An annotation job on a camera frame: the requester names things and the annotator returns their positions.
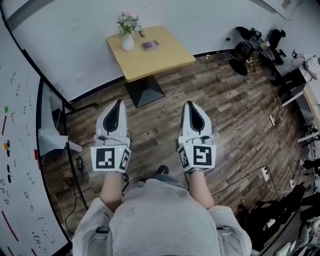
white vase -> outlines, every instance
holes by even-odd
[[[135,48],[135,40],[131,34],[126,33],[122,39],[122,49],[126,52],[130,52]]]

wooden floor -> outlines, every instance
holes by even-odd
[[[141,108],[133,105],[124,82],[75,103],[76,107],[91,102],[99,104],[99,109],[86,109],[67,120],[70,140],[83,147],[80,153],[84,161],[81,188],[88,206],[99,196],[104,178],[104,174],[92,172],[90,147],[94,144],[96,120],[116,99],[124,100],[132,131],[132,155],[127,169],[131,184],[151,175],[160,165],[167,165],[170,174],[185,183],[175,139],[186,101],[201,106],[211,118],[217,152],[215,168],[206,173],[206,180],[212,195],[259,168],[273,131],[269,114],[275,119],[279,104],[277,89],[269,83],[271,72],[261,68],[258,62],[255,66],[255,73],[249,71],[242,77],[231,69],[223,55],[213,55],[210,59],[199,57],[195,64],[157,75],[166,97]],[[295,103],[280,108],[264,162],[270,167],[276,186],[284,191],[290,189],[291,178],[294,177],[296,183],[305,179],[298,172],[290,171],[292,161],[302,156],[301,144],[296,142],[303,136],[298,132],[301,124]],[[59,200],[65,217],[72,211],[75,200],[73,188],[65,182],[66,177],[72,176],[67,164],[65,153],[48,155],[43,162],[47,185]],[[255,171],[213,198],[217,204],[229,206],[237,213],[240,203],[250,209],[256,201],[276,199],[277,195],[268,190],[260,172]],[[67,220],[67,226],[73,232],[86,212],[78,193],[76,199],[75,212]],[[54,199],[52,201],[63,223],[60,208]]]

baseboard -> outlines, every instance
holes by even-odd
[[[203,56],[206,56],[206,55],[219,54],[219,53],[222,53],[222,52],[230,52],[230,53],[232,54],[234,50],[235,50],[235,49],[208,51],[208,52],[204,52],[204,53],[194,54],[193,56],[194,56],[195,58],[198,58],[198,57],[203,57]],[[89,91],[87,91],[86,93],[84,93],[84,94],[82,94],[82,95],[74,98],[74,99],[71,100],[69,103],[70,103],[70,104],[73,104],[73,103],[75,103],[75,102],[78,102],[78,101],[80,101],[80,100],[82,100],[82,99],[84,99],[84,98],[86,98],[86,97],[88,97],[88,96],[90,96],[90,95],[92,95],[92,94],[94,94],[94,93],[96,93],[96,92],[104,89],[104,88],[107,88],[107,87],[109,87],[109,86],[114,85],[115,83],[118,83],[118,82],[120,82],[120,81],[123,81],[124,79],[125,79],[124,76],[120,76],[120,77],[118,77],[118,78],[116,78],[116,79],[114,79],[114,80],[111,80],[111,81],[109,81],[109,82],[106,82],[106,83],[104,83],[104,84],[102,84],[102,85],[100,85],[100,86],[98,86],[98,87],[96,87],[96,88],[93,88],[92,90],[89,90]]]

round black table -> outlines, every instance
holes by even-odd
[[[246,60],[250,57],[250,55],[257,51],[267,59],[274,61],[276,59],[274,52],[268,47],[266,50],[260,50],[260,45],[265,43],[261,38],[256,39],[253,38],[250,31],[243,26],[238,26],[236,30],[239,32],[240,36],[251,46],[251,49],[246,54],[246,56],[241,60],[237,60],[232,58],[229,60],[229,64],[231,68],[237,72],[241,76],[246,76],[248,74],[248,70],[245,66]]]

black whiteboard frame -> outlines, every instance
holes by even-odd
[[[70,250],[72,249],[72,241],[70,241],[69,237],[67,236],[65,230],[63,229],[57,213],[55,211],[54,205],[51,201],[50,195],[49,195],[49,191],[48,191],[48,187],[47,187],[47,183],[46,183],[46,179],[45,179],[45,173],[44,170],[42,168],[42,164],[40,162],[41,156],[40,156],[40,150],[39,150],[39,136],[38,136],[38,130],[41,128],[41,109],[42,109],[42,94],[44,91],[44,84],[45,84],[45,80],[43,77],[40,77],[40,82],[39,82],[39,89],[38,89],[38,95],[37,95],[37,100],[36,100],[36,114],[35,114],[35,137],[36,137],[36,147],[37,147],[37,153],[38,153],[38,161],[39,161],[39,166],[40,166],[40,172],[41,172],[41,176],[42,176],[42,181],[43,181],[43,185],[44,185],[44,189],[46,192],[46,196],[49,200],[51,209],[53,211],[53,214],[56,218],[56,221],[59,225],[59,227],[61,228],[64,237],[66,238],[66,240],[68,241],[68,243],[63,246],[61,249],[59,249],[55,254],[53,254],[54,256],[60,256],[60,255],[66,255],[67,253],[70,252]]]

